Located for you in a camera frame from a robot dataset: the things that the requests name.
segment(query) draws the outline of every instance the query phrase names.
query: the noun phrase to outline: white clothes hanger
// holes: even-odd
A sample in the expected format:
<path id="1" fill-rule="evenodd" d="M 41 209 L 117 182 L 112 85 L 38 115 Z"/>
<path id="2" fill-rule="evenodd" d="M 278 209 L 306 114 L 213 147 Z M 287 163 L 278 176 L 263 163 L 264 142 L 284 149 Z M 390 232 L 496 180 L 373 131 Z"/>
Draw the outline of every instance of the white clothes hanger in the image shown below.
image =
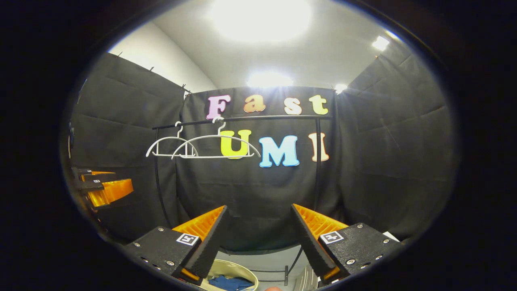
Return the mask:
<path id="1" fill-rule="evenodd" d="M 219 116 L 219 117 L 215 117 L 213 120 L 212 120 L 212 123 L 215 123 L 217 120 L 224 120 L 223 117 Z M 258 157 L 260 157 L 260 153 L 259 151 L 252 145 L 250 144 L 249 142 L 241 139 L 241 138 L 238 138 L 238 137 L 234 137 L 234 136 L 224 136 L 224 135 L 221 135 L 221 129 L 223 129 L 224 127 L 226 126 L 226 122 L 223 123 L 223 125 L 221 127 L 219 127 L 217 129 L 217 134 L 216 135 L 205 135 L 205 136 L 198 136 L 198 137 L 195 137 L 195 138 L 192 138 L 192 139 L 189 139 L 189 140 L 186 140 L 184 143 L 182 143 L 175 151 L 174 153 L 171 155 L 171 160 L 174 159 L 175 156 L 179 156 L 181 158 L 231 158 L 231 157 L 250 157 L 250 156 L 254 156 L 255 153 L 257 153 Z M 236 139 L 236 140 L 240 140 L 241 142 L 244 142 L 248 145 L 248 154 L 246 155 L 234 155 L 234 156 L 193 156 L 193 155 L 176 155 L 176 153 L 178 152 L 179 149 L 181 149 L 181 147 L 183 146 L 186 146 L 186 144 L 190 144 L 190 142 L 192 141 L 195 141 L 195 140 L 198 140 L 198 139 L 204 139 L 204 138 L 211 138 L 211 137 L 218 137 L 218 138 L 231 138 L 231 139 Z M 253 149 L 255 151 L 255 153 L 250 153 L 250 148 Z"/>
<path id="2" fill-rule="evenodd" d="M 181 123 L 180 121 L 176 122 L 176 124 L 174 124 L 175 126 L 178 126 L 178 124 Z M 145 154 L 146 157 L 149 156 L 149 153 L 151 153 L 151 150 L 153 149 L 153 147 L 156 145 L 156 152 L 152 152 L 152 154 L 154 156 L 174 156 L 174 154 L 176 152 L 174 152 L 174 154 L 172 155 L 166 155 L 166 154 L 160 154 L 158 153 L 158 143 L 164 139 L 179 139 L 179 140 L 182 140 L 182 141 L 187 141 L 186 139 L 184 138 L 180 138 L 179 137 L 179 133 L 181 133 L 183 131 L 183 126 L 180 128 L 180 130 L 178 131 L 178 134 L 176 136 L 167 136 L 167 137 L 163 137 L 163 138 L 160 138 L 158 139 L 157 141 L 155 141 L 153 144 L 151 144 L 151 146 L 149 147 L 149 149 L 147 150 L 147 153 Z M 183 143 L 185 145 L 185 155 L 178 155 L 178 156 L 197 156 L 197 150 L 195 149 L 195 147 L 191 144 L 191 143 L 188 143 L 190 144 L 190 146 L 192 147 L 192 153 L 189 155 L 188 154 L 188 150 L 187 150 L 187 144 L 186 143 Z"/>

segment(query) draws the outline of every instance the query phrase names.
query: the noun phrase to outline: pink letter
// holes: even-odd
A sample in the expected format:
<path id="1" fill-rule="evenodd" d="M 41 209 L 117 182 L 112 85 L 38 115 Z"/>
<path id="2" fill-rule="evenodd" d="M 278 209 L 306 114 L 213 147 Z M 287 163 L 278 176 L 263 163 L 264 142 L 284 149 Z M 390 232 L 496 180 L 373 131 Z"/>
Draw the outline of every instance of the pink letter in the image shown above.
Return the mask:
<path id="1" fill-rule="evenodd" d="M 229 95 L 224 95 L 224 96 L 209 97 L 208 100 L 210 101 L 210 107 L 208 108 L 208 115 L 206 116 L 206 118 L 214 119 L 218 116 L 221 116 L 219 114 L 218 110 L 221 110 L 221 112 L 224 112 L 224 110 L 226 108 L 226 102 L 230 102 L 230 100 L 232 100 L 232 98 Z"/>

